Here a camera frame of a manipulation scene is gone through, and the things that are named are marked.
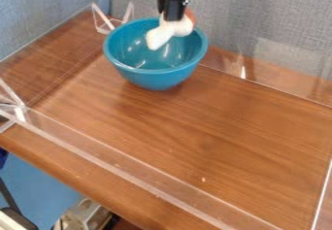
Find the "blue bowl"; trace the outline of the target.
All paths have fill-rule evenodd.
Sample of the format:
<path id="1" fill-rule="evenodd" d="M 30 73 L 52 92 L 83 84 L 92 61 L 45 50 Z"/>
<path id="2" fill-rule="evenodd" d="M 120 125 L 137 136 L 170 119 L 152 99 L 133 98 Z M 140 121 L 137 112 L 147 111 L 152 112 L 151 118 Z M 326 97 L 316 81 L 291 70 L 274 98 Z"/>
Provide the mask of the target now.
<path id="1" fill-rule="evenodd" d="M 146 33 L 158 18 L 129 21 L 116 27 L 103 41 L 103 55 L 123 79 L 147 90 L 166 90 L 191 75 L 207 52 L 207 37 L 195 27 L 184 37 L 172 37 L 158 49 L 146 44 Z"/>

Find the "clear acrylic tray walls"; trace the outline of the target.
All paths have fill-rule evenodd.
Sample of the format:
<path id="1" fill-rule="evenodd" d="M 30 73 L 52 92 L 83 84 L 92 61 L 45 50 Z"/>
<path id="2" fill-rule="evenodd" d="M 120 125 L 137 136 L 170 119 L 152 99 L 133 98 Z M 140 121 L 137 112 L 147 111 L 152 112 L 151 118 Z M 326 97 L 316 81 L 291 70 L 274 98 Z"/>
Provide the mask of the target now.
<path id="1" fill-rule="evenodd" d="M 332 230 L 332 80 L 210 49 L 129 84 L 76 13 L 0 61 L 0 146 L 144 230 Z"/>

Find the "white power strip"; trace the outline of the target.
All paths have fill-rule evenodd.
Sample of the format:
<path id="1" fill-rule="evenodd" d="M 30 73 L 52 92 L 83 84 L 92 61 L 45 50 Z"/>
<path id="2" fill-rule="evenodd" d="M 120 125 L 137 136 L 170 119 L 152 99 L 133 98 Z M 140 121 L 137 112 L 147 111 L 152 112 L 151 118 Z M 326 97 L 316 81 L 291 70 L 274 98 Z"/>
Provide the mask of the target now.
<path id="1" fill-rule="evenodd" d="M 80 199 L 57 219 L 52 230 L 103 230 L 112 212 L 88 198 Z"/>

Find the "black stand leg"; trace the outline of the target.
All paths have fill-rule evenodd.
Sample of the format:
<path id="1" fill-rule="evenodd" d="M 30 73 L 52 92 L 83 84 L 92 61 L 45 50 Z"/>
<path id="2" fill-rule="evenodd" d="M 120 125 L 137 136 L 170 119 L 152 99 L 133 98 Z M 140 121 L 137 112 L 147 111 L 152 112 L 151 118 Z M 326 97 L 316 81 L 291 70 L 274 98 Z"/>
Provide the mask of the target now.
<path id="1" fill-rule="evenodd" d="M 0 208 L 0 230 L 38 230 L 32 221 L 21 214 L 9 189 L 0 178 L 0 195 L 8 206 Z"/>

